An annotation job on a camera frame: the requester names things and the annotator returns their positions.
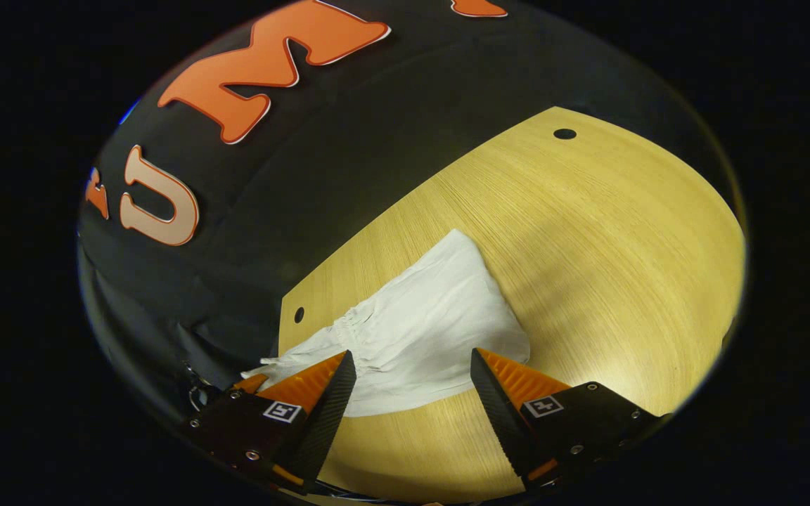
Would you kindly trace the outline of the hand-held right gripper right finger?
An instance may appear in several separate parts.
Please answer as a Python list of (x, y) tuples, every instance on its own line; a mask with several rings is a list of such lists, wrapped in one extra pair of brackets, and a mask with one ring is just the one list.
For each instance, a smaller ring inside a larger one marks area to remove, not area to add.
[(472, 350), (470, 380), (528, 493), (587, 477), (662, 426), (601, 382), (571, 387), (486, 349)]

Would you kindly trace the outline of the black backdrop cloth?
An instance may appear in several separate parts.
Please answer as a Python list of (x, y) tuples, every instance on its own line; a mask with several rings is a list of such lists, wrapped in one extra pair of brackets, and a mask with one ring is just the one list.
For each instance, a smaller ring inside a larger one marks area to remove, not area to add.
[(78, 215), (94, 337), (132, 398), (172, 425), (196, 381), (228, 387), (277, 349), (281, 299), (457, 158), (553, 106), (689, 164), (738, 224), (724, 149), (691, 104), (604, 39), (522, 0), (299, 0), (380, 33), (322, 60), (322, 20), (261, 14), (167, 71), (94, 158)]

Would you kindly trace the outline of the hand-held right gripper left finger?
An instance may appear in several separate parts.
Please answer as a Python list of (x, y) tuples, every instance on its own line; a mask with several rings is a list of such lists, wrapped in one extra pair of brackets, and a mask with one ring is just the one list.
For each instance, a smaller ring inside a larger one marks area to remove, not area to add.
[(356, 384), (349, 350), (267, 387), (256, 374), (186, 421), (186, 440), (260, 486), (311, 493)]

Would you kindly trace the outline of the white jeans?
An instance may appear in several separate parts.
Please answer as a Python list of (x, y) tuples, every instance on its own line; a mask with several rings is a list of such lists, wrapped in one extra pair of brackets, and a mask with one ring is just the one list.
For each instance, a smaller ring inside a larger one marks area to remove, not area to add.
[(529, 336), (479, 247), (454, 228), (334, 323), (241, 375), (266, 375), (264, 387), (274, 387), (349, 350), (356, 384), (345, 416), (370, 417), (418, 409), (472, 389), (475, 348), (522, 364), (531, 354)]

